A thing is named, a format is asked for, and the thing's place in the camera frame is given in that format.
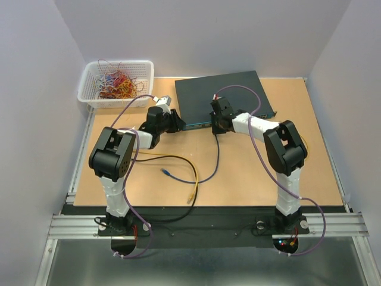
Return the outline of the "black ethernet cable teal plug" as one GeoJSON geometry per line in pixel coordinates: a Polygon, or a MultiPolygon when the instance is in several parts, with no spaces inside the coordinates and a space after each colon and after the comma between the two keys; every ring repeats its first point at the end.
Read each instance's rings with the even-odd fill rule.
{"type": "Polygon", "coordinates": [[[126,195],[134,207],[180,207],[190,210],[198,173],[187,158],[143,152],[131,165],[126,195]]]}

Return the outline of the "yellow ethernet cable long loop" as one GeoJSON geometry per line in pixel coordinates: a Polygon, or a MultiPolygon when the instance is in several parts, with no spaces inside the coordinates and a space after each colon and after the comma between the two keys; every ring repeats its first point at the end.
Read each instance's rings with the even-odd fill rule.
{"type": "Polygon", "coordinates": [[[307,155],[305,156],[305,160],[307,160],[308,156],[310,155],[309,146],[308,146],[307,141],[305,140],[305,138],[301,134],[300,134],[300,137],[301,137],[301,140],[302,140],[302,142],[305,146],[306,152],[307,152],[307,155]]]}

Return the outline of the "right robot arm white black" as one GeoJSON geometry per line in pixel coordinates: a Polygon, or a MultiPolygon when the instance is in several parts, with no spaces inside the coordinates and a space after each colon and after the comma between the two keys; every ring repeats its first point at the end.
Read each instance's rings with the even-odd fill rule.
{"type": "Polygon", "coordinates": [[[276,209],[281,213],[274,217],[274,226],[280,232],[288,232],[295,226],[293,214],[301,206],[299,179],[308,155],[296,126],[290,120],[271,122],[243,110],[234,111],[225,97],[214,98],[211,106],[213,133],[241,133],[250,136],[252,142],[264,143],[267,160],[276,172],[276,209]]]}

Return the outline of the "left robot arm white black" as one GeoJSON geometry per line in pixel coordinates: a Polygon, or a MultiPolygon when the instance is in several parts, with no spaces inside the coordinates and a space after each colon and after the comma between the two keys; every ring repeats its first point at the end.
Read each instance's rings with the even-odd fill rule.
{"type": "Polygon", "coordinates": [[[138,130],[103,128],[89,157],[89,167],[100,178],[107,199],[107,216],[112,228],[120,235],[132,230],[132,220],[126,216],[130,207],[124,198],[124,180],[130,169],[132,153],[156,147],[163,133],[183,130],[185,122],[175,109],[154,106],[148,108],[146,121],[138,130]]]}

